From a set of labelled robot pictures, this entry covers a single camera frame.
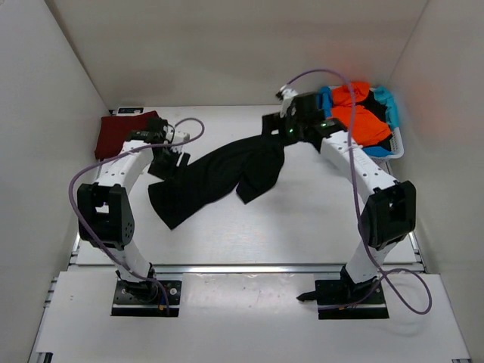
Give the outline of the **black t shirt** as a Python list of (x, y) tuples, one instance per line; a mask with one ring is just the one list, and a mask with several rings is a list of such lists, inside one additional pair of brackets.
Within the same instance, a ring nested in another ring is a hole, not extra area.
[(189, 164), (178, 177), (148, 186), (154, 212), (169, 229), (235, 191), (245, 204), (270, 191), (296, 140), (278, 134), (233, 141)]

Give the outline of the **dark red t shirt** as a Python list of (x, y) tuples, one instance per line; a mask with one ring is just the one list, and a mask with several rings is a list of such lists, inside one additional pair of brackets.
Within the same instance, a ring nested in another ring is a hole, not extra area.
[(131, 131), (144, 130), (150, 118), (158, 117), (156, 111), (137, 116), (103, 116), (95, 148), (95, 159), (105, 160), (118, 155)]

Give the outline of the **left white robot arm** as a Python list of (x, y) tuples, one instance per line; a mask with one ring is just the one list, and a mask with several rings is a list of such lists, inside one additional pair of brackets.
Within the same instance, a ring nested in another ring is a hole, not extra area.
[(140, 253), (133, 235), (135, 220), (129, 193), (143, 170), (154, 162), (176, 166), (185, 155), (183, 145), (192, 142), (165, 119), (150, 118), (143, 129), (128, 132), (112, 157), (101, 157), (106, 166), (93, 183), (69, 186), (71, 206), (79, 220), (79, 236), (102, 250), (116, 266), (127, 293), (142, 303), (167, 298), (153, 265)]

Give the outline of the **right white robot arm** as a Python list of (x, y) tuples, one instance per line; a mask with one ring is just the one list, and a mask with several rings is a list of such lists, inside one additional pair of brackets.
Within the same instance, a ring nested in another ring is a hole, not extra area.
[(276, 97), (281, 109), (262, 118), (263, 134), (276, 131), (286, 144), (312, 144), (351, 182), (356, 199), (364, 203), (357, 212), (361, 242), (334, 288), (344, 304), (355, 303), (374, 286), (389, 252), (414, 230), (416, 188), (382, 170), (349, 137), (341, 121), (326, 118), (316, 93), (282, 88)]

